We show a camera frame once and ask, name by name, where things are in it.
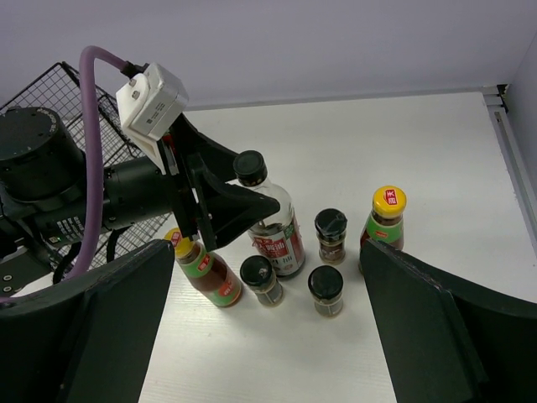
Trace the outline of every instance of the metal grid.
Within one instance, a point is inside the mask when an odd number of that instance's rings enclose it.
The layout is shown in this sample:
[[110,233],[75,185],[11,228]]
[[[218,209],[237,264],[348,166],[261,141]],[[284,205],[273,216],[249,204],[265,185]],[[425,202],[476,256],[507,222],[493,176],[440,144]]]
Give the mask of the metal grid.
[[[96,91],[104,165],[117,164],[143,156],[143,153],[121,131],[116,99],[99,86]],[[9,108],[16,106],[47,107],[56,111],[64,121],[76,145],[85,149],[79,75],[78,71],[67,63],[56,63],[50,67],[11,101],[0,107],[0,113],[5,113]],[[117,241],[116,256],[126,254],[147,243],[168,217],[169,214],[134,224]],[[103,234],[99,238],[92,267],[98,267],[107,262],[108,236],[109,234]],[[63,248],[60,253],[65,254],[66,251],[67,248]]]

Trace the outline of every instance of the yellow bottle cap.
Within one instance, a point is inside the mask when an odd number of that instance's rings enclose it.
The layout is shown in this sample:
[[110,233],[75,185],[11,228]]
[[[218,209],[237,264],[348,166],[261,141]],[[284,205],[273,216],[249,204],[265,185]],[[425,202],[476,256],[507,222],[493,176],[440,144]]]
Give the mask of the yellow bottle cap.
[[395,186],[383,186],[373,195],[373,210],[384,218],[396,218],[403,214],[406,195]]
[[178,228],[173,228],[166,233],[164,239],[170,241],[174,245],[175,257],[184,258],[194,248],[194,242],[188,238],[183,238],[181,231]]

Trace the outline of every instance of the gray wall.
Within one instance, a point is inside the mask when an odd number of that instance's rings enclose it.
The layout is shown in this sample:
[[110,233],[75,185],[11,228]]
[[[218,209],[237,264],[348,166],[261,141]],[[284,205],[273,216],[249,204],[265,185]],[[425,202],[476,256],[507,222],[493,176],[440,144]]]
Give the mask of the gray wall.
[[88,44],[158,61],[195,107],[486,86],[535,21],[535,0],[3,0],[0,101]]
[[509,122],[534,190],[537,189],[537,37],[508,89]]

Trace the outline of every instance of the white tabletop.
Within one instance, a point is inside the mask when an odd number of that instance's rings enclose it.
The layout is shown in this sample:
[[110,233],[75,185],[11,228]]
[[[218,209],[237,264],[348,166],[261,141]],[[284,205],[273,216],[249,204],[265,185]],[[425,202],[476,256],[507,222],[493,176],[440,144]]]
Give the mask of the white tabletop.
[[[537,302],[534,251],[480,93],[248,107],[187,113],[235,151],[256,149],[295,202],[307,261],[280,306],[247,291],[228,309],[179,267],[140,401],[395,402],[358,241],[376,188],[407,193],[405,251],[494,290]],[[321,317],[306,280],[321,262],[313,220],[346,213],[344,309]],[[174,226],[167,224],[158,233]],[[243,235],[219,253],[238,272]]]

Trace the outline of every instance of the wire basket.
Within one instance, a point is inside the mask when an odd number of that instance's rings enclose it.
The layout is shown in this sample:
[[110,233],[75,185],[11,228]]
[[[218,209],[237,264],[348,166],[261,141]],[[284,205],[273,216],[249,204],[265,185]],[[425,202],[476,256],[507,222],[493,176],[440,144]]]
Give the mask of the wire basket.
[[[80,149],[86,149],[81,111],[81,91],[78,71],[65,62],[56,63],[24,88],[11,101],[0,107],[5,113],[11,107],[47,107],[57,112]],[[116,99],[96,87],[101,125],[102,158],[105,166],[142,157],[143,153],[122,133]],[[121,256],[147,243],[168,219],[169,214],[138,222],[117,241],[116,256]],[[99,238],[92,267],[107,262],[109,234]],[[60,250],[65,254],[66,248]]]

